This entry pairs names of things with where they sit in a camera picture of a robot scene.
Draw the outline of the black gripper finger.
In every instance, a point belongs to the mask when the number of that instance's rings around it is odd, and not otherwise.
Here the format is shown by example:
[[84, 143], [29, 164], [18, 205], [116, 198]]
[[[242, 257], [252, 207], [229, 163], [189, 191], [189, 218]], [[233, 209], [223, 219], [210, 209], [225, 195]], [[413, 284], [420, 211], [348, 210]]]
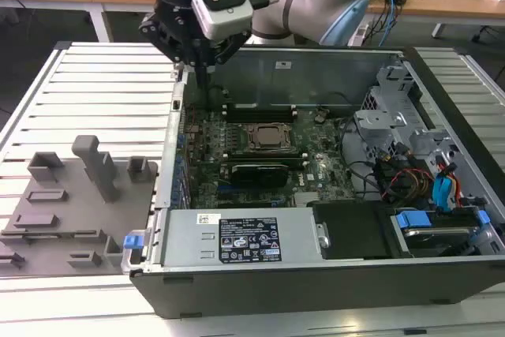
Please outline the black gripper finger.
[[237, 53], [240, 48], [249, 40], [250, 31], [244, 30], [238, 34], [226, 37], [221, 40], [211, 40], [206, 38], [206, 58], [205, 69], [206, 74], [214, 73], [215, 67], [223, 65], [231, 57]]
[[172, 62], [193, 70], [203, 104], [209, 104], [210, 43], [193, 12], [148, 13], [140, 23], [139, 32]]

